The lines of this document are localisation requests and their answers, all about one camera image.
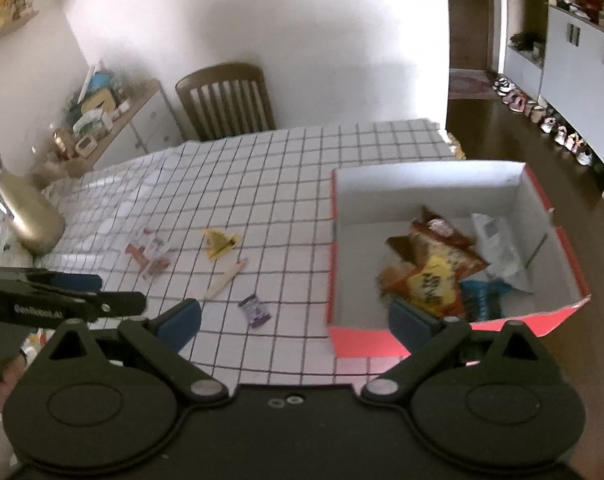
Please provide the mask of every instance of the metal screw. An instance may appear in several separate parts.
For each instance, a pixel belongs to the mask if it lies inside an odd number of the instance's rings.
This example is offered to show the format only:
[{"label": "metal screw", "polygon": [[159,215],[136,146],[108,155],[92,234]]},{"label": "metal screw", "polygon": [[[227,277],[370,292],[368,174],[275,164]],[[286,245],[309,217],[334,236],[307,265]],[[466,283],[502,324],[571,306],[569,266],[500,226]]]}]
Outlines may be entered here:
[{"label": "metal screw", "polygon": [[393,395],[399,389],[397,383],[391,379],[373,379],[367,384],[367,390],[378,396]]},{"label": "metal screw", "polygon": [[302,404],[304,402],[304,397],[299,395],[290,395],[287,397],[287,402],[289,404]]},{"label": "metal screw", "polygon": [[220,394],[224,386],[213,379],[202,379],[191,385],[191,392],[199,397],[213,397]]},{"label": "metal screw", "polygon": [[267,404],[272,408],[284,408],[284,406],[287,405],[287,403],[284,402],[284,399],[269,399]]}]

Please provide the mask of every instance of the triangular cutout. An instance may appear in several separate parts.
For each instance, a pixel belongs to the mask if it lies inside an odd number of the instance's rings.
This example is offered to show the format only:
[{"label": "triangular cutout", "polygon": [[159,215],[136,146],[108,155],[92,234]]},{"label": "triangular cutout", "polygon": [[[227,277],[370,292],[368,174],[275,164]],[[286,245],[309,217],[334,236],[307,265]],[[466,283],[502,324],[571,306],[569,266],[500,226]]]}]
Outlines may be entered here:
[{"label": "triangular cutout", "polygon": [[511,336],[503,355],[513,359],[526,359],[527,361],[538,360],[538,356],[528,344],[527,340],[520,334],[513,334]]},{"label": "triangular cutout", "polygon": [[76,359],[85,355],[86,349],[80,336],[77,332],[69,331],[64,334],[62,341],[58,343],[50,358],[52,361],[60,361],[62,359]]}]

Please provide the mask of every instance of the doormat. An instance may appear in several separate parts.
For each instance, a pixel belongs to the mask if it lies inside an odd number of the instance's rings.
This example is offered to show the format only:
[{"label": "doormat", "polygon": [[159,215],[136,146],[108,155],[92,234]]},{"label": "doormat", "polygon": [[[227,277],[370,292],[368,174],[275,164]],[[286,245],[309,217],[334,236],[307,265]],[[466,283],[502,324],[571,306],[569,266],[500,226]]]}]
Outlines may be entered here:
[{"label": "doormat", "polygon": [[451,69],[448,73],[448,98],[499,99],[492,85],[481,70]]}]

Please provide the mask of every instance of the purple candy packet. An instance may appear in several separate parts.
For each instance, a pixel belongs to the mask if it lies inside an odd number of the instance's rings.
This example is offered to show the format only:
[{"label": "purple candy packet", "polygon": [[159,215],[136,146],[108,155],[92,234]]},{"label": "purple candy packet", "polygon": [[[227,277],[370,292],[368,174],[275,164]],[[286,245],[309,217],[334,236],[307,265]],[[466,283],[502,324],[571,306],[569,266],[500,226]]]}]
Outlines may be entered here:
[{"label": "purple candy packet", "polygon": [[242,300],[237,306],[244,312],[246,320],[251,328],[258,328],[271,319],[271,314],[267,312],[266,307],[260,302],[255,294]]}]

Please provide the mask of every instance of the chair backrest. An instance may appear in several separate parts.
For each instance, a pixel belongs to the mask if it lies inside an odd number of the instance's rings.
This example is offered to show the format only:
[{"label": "chair backrest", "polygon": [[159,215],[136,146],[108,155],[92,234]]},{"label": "chair backrest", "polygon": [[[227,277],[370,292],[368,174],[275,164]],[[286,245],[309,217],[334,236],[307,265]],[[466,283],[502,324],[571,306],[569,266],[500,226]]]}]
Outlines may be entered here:
[{"label": "chair backrest", "polygon": [[203,68],[175,85],[200,140],[275,130],[259,67],[225,63]]}]

